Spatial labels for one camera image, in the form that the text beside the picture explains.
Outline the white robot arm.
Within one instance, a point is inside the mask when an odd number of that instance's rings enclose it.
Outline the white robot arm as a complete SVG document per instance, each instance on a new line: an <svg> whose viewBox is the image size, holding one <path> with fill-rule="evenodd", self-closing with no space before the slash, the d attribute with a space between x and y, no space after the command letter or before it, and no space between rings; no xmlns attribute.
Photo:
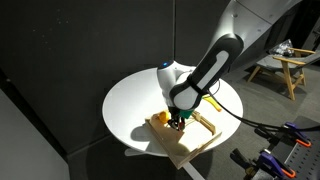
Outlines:
<svg viewBox="0 0 320 180"><path fill-rule="evenodd" d="M292 7L302 0L231 0L223 11L209 48L195 67L174 60L157 68L157 78L175 130L199 106L203 96L231 64Z"/></svg>

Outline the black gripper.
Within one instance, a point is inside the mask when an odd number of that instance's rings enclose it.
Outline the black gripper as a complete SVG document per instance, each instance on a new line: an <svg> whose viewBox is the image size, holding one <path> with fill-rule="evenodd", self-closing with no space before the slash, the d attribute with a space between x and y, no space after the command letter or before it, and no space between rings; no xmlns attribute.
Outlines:
<svg viewBox="0 0 320 180"><path fill-rule="evenodd" d="M179 116L180 110L176 107L170 107L169 112L170 112L171 118L169 119L167 124L175 130L178 130L179 128L179 131L184 131L186 124L185 124L185 119Z"/></svg>

